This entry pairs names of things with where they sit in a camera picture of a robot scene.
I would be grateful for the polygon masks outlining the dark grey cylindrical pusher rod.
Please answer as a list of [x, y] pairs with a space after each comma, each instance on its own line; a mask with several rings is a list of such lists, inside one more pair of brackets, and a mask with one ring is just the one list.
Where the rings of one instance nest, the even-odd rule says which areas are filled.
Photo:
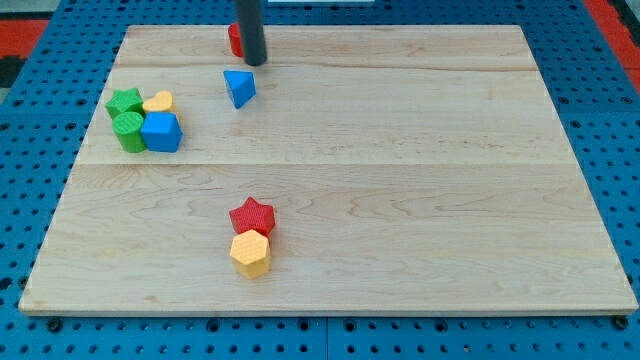
[[234, 0], [237, 22], [245, 63], [261, 66], [267, 62], [262, 2], [260, 0]]

